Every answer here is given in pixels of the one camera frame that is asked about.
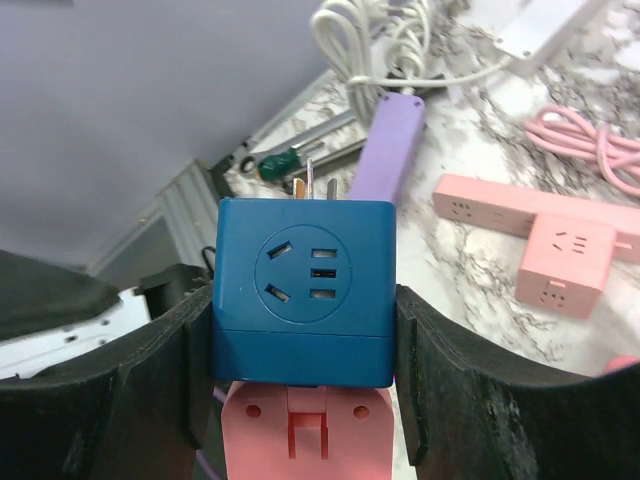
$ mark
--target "gray background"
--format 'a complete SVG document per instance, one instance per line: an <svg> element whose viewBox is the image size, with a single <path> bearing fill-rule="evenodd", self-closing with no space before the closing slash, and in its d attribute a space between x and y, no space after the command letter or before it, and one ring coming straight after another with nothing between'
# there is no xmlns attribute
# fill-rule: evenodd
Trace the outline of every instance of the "gray background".
<svg viewBox="0 0 640 480"><path fill-rule="evenodd" d="M317 0L35 3L0 2L0 248L56 263L92 260L325 69Z"/></svg>

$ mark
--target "marble table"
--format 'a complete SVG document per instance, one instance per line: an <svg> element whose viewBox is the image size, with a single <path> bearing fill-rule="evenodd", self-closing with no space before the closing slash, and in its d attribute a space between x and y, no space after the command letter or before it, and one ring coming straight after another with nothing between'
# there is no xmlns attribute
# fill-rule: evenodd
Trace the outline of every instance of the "marble table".
<svg viewBox="0 0 640 480"><path fill-rule="evenodd" d="M433 73L461 75L494 62L492 35L526 2L440 2ZM640 137L640 0L609 2L586 28L527 80L508 73L450 88L427 103L423 142L398 209L397 281L450 319L529 359L564 370L600 374L617 355L640 356L640 268L615 263L606 292L587 321L518 303L517 269L526 241L438 218L431 194L443 173L621 205L638 206L579 161L538 150L521 123L549 103L579 110L595 124ZM347 108L330 82L257 150L275 145ZM327 152L364 137L350 125L324 139ZM333 176L339 198L356 165ZM240 196L285 198L284 192L237 171L226 174ZM318 179L316 194L325 194ZM394 480L415 478L397 432Z"/></svg>

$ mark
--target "coiled pink cable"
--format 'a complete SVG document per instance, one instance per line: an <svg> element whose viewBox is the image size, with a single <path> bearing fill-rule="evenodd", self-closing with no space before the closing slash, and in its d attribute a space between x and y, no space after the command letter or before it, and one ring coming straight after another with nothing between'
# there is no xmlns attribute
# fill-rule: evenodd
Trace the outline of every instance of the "coiled pink cable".
<svg viewBox="0 0 640 480"><path fill-rule="evenodd" d="M549 113L556 113L565 121L545 120ZM573 110L556 105L540 110L533 120L524 123L524 129L538 147L585 160L592 171L600 172L609 183L640 197L640 141L613 135L606 125L596 129ZM626 174L625 180L620 173Z"/></svg>

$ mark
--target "purple power strip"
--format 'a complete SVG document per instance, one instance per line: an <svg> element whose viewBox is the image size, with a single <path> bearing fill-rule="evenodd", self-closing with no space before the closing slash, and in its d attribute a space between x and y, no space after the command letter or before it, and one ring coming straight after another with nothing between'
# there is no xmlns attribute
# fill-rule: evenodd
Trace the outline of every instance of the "purple power strip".
<svg viewBox="0 0 640 480"><path fill-rule="evenodd" d="M424 127L419 97L387 93L378 104L362 149L350 200L380 200L397 205Z"/></svg>

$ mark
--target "blue plastic surface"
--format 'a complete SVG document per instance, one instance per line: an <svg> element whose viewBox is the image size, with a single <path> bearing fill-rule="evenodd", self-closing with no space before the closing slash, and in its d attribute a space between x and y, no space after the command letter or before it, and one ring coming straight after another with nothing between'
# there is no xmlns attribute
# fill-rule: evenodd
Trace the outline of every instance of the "blue plastic surface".
<svg viewBox="0 0 640 480"><path fill-rule="evenodd" d="M388 202L223 200L214 376L390 386L395 231Z"/></svg>

